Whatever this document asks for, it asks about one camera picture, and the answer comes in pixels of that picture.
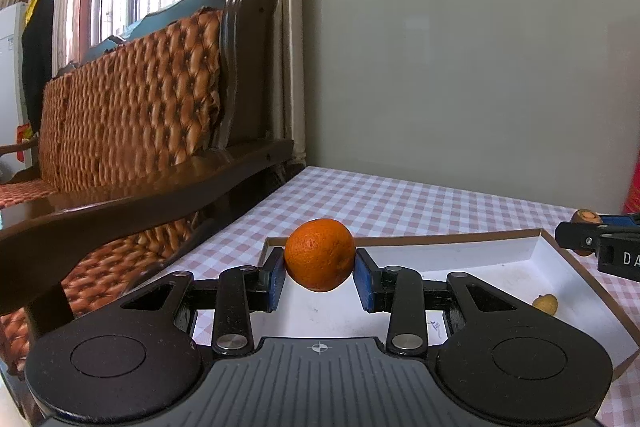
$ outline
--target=black coat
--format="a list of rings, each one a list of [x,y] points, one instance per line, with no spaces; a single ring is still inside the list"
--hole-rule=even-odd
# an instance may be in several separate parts
[[[33,132],[40,130],[44,86],[51,79],[53,0],[38,0],[22,33],[22,89]]]

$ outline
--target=yellow clothing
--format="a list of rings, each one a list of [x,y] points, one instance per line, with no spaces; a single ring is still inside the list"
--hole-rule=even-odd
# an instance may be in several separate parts
[[[31,19],[31,15],[33,14],[33,9],[35,8],[38,0],[30,0],[29,4],[27,4],[27,10],[24,13],[24,25],[29,24],[29,20]]]

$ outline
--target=wooden sofa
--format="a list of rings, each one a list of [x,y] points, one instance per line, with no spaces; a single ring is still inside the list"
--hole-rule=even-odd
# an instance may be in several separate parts
[[[290,158],[290,140],[266,138],[273,8],[183,0],[147,16],[47,84],[39,141],[4,148],[38,144],[0,185],[0,372],[26,416],[29,342],[184,255],[233,190],[255,204],[260,173]]]

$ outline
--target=red object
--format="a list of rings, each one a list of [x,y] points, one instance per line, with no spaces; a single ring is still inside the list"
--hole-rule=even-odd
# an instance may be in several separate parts
[[[30,123],[19,125],[15,133],[15,142],[22,143],[23,141],[30,140],[32,136],[33,131],[31,130]],[[24,151],[18,151],[15,155],[18,158],[18,162],[24,163]]]
[[[631,179],[631,186],[629,187],[629,193],[626,195],[622,211],[627,213],[640,212],[640,156],[638,156],[638,161],[636,162],[636,170],[633,179]]]

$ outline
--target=table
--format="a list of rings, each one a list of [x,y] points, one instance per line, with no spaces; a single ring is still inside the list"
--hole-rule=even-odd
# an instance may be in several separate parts
[[[196,279],[210,279],[232,266],[256,264],[265,238],[286,237],[298,225],[318,217],[338,219],[354,236],[375,237],[532,228],[553,233],[573,213],[562,206],[308,167],[168,271],[189,270]],[[640,283],[600,274],[593,257],[578,259],[640,325]],[[196,325],[196,341],[208,343],[210,335],[211,324],[204,329]],[[607,427],[640,425],[639,360],[613,383],[598,418]]]

